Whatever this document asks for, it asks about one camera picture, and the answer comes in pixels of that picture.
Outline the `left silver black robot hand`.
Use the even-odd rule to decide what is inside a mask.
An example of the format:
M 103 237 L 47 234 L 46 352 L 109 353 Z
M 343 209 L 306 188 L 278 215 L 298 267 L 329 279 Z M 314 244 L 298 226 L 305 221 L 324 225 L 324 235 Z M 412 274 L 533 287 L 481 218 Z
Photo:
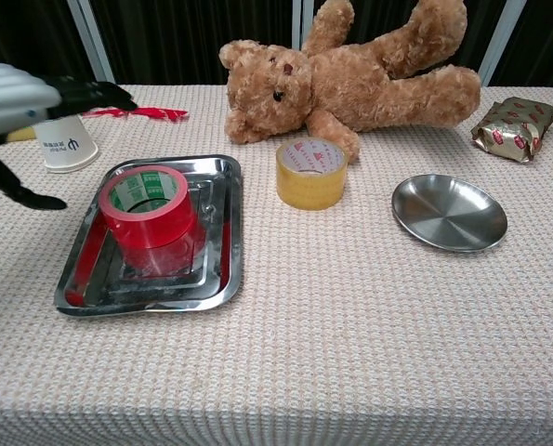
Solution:
M 67 75 L 34 75 L 0 63 L 0 145 L 7 143 L 10 133 L 22 128 L 107 107 L 131 112 L 138 105 L 130 93 L 110 82 L 80 81 Z M 57 197 L 40 195 L 23 187 L 2 161 L 0 191 L 31 209 L 67 207 Z

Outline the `red tape roll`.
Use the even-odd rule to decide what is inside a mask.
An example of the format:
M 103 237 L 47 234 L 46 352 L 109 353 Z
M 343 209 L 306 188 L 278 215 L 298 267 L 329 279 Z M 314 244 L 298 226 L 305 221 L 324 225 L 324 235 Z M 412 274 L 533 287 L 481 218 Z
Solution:
M 196 221 L 187 179 L 177 169 L 159 164 L 109 179 L 99 193 L 99 209 L 115 240 L 128 248 L 170 244 Z

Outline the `yellow clear tape roll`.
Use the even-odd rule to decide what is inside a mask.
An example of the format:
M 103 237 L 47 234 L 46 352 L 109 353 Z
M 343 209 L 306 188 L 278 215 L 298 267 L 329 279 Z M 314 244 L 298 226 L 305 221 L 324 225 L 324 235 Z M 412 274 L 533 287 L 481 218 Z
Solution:
M 284 203 L 302 210 L 323 210 L 342 197 L 348 158 L 322 138 L 287 140 L 276 152 L 276 189 Z

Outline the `white paper cup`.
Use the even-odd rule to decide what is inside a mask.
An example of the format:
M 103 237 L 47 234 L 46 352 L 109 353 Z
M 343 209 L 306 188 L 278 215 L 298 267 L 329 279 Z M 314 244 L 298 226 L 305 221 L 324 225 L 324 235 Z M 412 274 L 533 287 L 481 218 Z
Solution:
M 33 127 L 44 156 L 44 166 L 52 173 L 70 173 L 93 163 L 99 148 L 77 115 L 48 120 Z

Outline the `red wrapper strip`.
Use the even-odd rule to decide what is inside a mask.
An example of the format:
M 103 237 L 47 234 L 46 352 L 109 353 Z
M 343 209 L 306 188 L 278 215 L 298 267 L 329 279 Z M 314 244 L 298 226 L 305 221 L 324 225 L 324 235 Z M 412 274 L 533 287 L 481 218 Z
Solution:
M 165 121 L 171 123 L 186 120 L 189 116 L 187 111 L 158 107 L 137 107 L 131 111 L 121 110 L 118 108 L 107 108 L 87 111 L 82 114 L 83 117 L 111 116 L 115 118 L 126 118 L 130 115 L 144 116 L 155 121 Z

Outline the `rectangular stainless steel tray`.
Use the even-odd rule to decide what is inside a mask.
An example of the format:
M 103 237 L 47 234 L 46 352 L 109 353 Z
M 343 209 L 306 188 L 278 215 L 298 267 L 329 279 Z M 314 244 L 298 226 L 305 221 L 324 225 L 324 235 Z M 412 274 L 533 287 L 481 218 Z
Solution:
M 99 198 L 127 195 L 119 179 L 155 165 L 173 168 L 188 183 L 195 220 L 172 245 L 122 248 Z M 242 175 L 227 155 L 130 160 L 102 179 L 59 279 L 54 303 L 74 317 L 144 311 L 201 311 L 237 292 L 242 277 Z

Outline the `brown teddy bear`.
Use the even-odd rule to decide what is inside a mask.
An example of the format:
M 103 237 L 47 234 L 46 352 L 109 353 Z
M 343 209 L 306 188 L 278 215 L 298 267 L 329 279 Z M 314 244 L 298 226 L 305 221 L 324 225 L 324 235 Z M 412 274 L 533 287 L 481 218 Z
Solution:
M 467 30 L 464 0 L 417 0 L 404 25 L 363 44 L 347 42 L 353 21 L 350 0 L 325 0 L 300 49 L 224 45 L 229 139 L 256 143 L 306 128 L 354 161 L 361 132 L 453 127 L 478 109 L 480 77 L 449 63 Z

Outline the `beige woven tablecloth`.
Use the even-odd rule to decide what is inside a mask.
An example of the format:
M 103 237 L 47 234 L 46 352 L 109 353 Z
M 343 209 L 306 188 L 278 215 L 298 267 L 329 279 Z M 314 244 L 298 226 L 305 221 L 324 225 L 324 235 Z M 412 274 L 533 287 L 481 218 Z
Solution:
M 49 174 L 35 143 L 0 149 L 36 212 L 0 193 L 0 446 L 553 446 L 553 125 L 529 164 L 454 130 L 362 136 L 343 199 L 306 213 L 275 190 L 279 139 L 225 137 L 221 85 L 135 85 L 144 106 L 86 120 L 100 156 Z M 553 88 L 488 87 L 481 109 Z M 137 158 L 226 154 L 243 171 L 244 271 L 204 312 L 75 319 L 53 296 L 100 181 Z M 454 253 L 395 219 L 405 179 L 464 179 L 504 208 L 496 247 Z

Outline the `round stainless steel dish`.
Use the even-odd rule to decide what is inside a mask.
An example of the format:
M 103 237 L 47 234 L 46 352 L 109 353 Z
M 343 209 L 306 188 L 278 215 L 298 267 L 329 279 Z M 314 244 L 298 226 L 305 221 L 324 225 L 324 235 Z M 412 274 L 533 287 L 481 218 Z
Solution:
M 508 229 L 507 214 L 487 191 L 457 177 L 424 174 L 399 183 L 391 211 L 417 240 L 454 253 L 496 247 Z

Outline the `gold red snack packet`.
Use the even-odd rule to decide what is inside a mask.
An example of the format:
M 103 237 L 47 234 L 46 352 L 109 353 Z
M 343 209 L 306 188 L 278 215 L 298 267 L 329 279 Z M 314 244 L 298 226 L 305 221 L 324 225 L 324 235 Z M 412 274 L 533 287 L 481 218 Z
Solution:
M 542 149 L 542 139 L 552 123 L 552 105 L 511 97 L 495 102 L 471 129 L 471 135 L 483 151 L 524 164 Z

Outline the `white partition post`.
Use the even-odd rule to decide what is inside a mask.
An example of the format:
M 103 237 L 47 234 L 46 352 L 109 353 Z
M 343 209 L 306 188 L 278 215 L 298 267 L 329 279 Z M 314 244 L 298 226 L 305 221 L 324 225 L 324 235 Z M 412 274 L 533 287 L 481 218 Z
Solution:
M 314 17 L 314 0 L 292 0 L 291 47 L 300 49 L 309 38 Z
M 90 0 L 66 0 L 66 2 L 95 78 L 98 81 L 115 83 L 110 60 Z
M 482 86 L 488 86 L 491 83 L 495 69 L 526 4 L 527 0 L 506 0 L 478 69 Z

